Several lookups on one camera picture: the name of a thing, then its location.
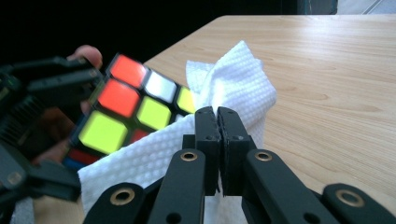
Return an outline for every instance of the wood grain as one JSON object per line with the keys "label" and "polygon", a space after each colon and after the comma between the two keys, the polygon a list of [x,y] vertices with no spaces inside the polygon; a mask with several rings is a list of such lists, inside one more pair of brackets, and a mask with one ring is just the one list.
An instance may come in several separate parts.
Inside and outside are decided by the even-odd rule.
{"label": "wood grain", "polygon": [[[226,16],[146,65],[186,84],[187,60],[215,63],[246,41],[277,90],[263,147],[307,187],[353,185],[396,215],[395,27],[396,15]],[[58,216],[48,201],[37,223]],[[83,219],[80,203],[62,210],[75,221],[57,223]]]}

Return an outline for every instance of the white tissue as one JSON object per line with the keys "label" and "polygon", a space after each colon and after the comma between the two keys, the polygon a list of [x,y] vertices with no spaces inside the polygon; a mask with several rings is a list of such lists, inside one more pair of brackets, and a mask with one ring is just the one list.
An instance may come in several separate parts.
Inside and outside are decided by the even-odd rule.
{"label": "white tissue", "polygon": [[[240,41],[215,64],[187,62],[186,73],[195,108],[211,105],[235,110],[256,146],[263,146],[266,112],[276,102],[276,90],[247,44]],[[194,134],[194,116],[141,140],[78,171],[82,203],[88,213],[100,195],[121,182],[143,188],[163,177],[173,154],[181,149],[183,134]],[[240,197],[205,197],[206,223],[244,223]]]}

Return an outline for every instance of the yellow-green cube sticker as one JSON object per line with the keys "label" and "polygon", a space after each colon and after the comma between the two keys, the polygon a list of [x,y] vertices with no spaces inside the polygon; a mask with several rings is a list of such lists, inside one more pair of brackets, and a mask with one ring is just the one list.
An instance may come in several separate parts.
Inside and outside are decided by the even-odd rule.
{"label": "yellow-green cube sticker", "polygon": [[180,93],[177,97],[177,105],[180,109],[188,113],[192,114],[195,112],[195,107],[192,100],[192,93],[186,87],[181,87]]}
{"label": "yellow-green cube sticker", "polygon": [[168,106],[145,96],[136,117],[142,124],[160,130],[169,124],[171,111]]}
{"label": "yellow-green cube sticker", "polygon": [[110,154],[120,149],[127,133],[127,128],[120,121],[93,111],[78,138],[84,146]]}

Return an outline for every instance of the wooden table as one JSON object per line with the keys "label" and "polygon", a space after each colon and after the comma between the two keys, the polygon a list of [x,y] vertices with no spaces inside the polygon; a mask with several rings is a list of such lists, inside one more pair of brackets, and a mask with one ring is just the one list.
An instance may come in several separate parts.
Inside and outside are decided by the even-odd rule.
{"label": "wooden table", "polygon": [[[307,187],[346,183],[396,215],[396,15],[221,17],[146,65],[186,84],[187,60],[215,63],[240,40],[277,90],[263,147]],[[37,223],[84,216],[49,198],[35,211]]]}

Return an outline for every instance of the human hand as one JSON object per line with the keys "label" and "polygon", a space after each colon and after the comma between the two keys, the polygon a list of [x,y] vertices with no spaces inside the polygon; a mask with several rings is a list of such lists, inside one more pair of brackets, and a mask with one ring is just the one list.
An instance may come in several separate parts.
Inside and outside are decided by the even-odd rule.
{"label": "human hand", "polygon": [[[102,66],[102,54],[95,47],[89,45],[81,46],[67,59],[73,60],[81,57],[86,58],[96,68]],[[80,105],[82,112],[85,113],[90,110],[91,105],[88,102],[81,102]],[[39,125],[57,144],[34,158],[32,164],[38,164],[43,160],[61,161],[67,153],[67,138],[75,124],[59,108],[54,107],[44,112]]]}

